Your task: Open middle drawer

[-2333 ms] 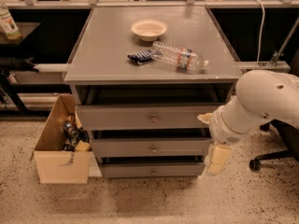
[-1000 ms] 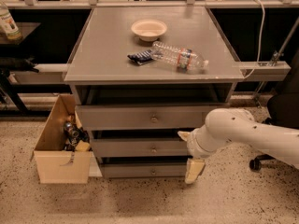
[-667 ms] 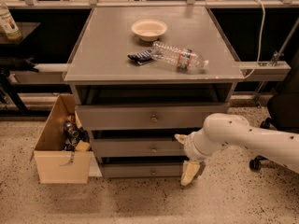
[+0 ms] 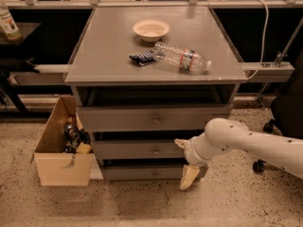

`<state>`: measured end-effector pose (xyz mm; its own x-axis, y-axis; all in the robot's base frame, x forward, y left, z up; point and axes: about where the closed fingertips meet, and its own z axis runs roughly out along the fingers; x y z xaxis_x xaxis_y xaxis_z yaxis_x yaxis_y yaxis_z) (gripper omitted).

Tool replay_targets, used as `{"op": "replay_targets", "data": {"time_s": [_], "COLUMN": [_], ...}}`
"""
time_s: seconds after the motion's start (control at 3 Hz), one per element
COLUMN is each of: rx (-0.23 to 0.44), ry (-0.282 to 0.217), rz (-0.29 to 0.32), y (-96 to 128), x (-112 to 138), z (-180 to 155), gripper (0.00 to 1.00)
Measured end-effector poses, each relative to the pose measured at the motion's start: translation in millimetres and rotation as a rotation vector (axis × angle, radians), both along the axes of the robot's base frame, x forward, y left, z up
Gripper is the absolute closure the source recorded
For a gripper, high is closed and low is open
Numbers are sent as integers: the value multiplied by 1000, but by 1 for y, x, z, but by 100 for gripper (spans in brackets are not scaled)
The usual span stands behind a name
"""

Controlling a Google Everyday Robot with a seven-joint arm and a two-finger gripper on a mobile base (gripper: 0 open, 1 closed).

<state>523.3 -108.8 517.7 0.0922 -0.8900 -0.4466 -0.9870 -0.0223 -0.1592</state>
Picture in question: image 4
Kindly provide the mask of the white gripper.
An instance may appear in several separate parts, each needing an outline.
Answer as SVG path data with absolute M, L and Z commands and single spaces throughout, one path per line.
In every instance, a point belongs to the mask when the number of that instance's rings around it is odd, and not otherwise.
M 197 136 L 194 136 L 188 140 L 175 139 L 174 143 L 184 150 L 185 158 L 189 165 L 183 166 L 183 175 L 180 182 L 180 189 L 187 190 L 193 184 L 194 180 L 200 173 L 199 166 L 205 166 L 208 160 L 201 157 L 195 148 Z

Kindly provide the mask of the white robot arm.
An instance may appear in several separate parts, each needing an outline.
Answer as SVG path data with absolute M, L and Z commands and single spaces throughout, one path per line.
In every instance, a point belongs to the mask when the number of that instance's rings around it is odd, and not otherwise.
M 205 131 L 188 140 L 175 139 L 184 151 L 187 165 L 183 167 L 180 188 L 190 188 L 213 157 L 233 149 L 252 153 L 259 159 L 286 172 L 303 178 L 303 140 L 250 131 L 244 123 L 225 118 L 215 118 L 205 125 Z

